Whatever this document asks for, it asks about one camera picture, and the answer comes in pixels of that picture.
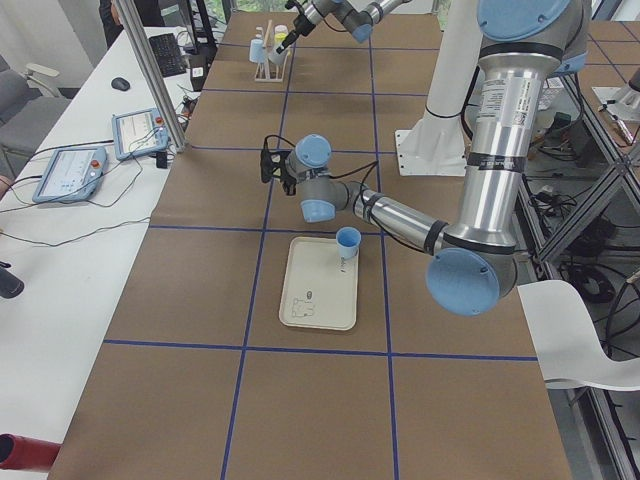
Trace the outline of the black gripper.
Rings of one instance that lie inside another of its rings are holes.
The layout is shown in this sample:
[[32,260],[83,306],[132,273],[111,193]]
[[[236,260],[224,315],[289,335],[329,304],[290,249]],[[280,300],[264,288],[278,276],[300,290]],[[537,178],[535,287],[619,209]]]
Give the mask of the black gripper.
[[276,52],[281,54],[291,44],[295,42],[300,36],[308,36],[315,28],[315,24],[304,14],[300,13],[293,22],[293,29],[289,32],[289,35],[284,37],[278,44]]
[[297,178],[287,167],[291,150],[270,150],[263,147],[260,153],[260,177],[264,184],[278,180],[287,196],[296,195]]

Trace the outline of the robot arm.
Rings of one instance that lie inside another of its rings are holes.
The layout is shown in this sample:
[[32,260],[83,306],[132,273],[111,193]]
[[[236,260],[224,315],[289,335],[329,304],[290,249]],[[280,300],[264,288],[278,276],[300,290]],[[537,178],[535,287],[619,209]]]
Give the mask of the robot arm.
[[298,15],[294,19],[293,29],[276,48],[276,52],[282,53],[299,37],[307,37],[328,15],[333,15],[357,42],[362,43],[370,37],[374,25],[406,3],[410,3],[410,0],[372,1],[358,11],[347,0],[287,1],[285,8],[296,8]]
[[509,230],[544,82],[586,59],[587,1],[455,1],[422,118],[396,134],[403,175],[462,176],[455,221],[434,219],[328,169],[329,142],[310,134],[290,150],[263,149],[260,176],[298,196],[305,221],[349,209],[432,258],[426,284],[444,309],[491,310],[514,287]]

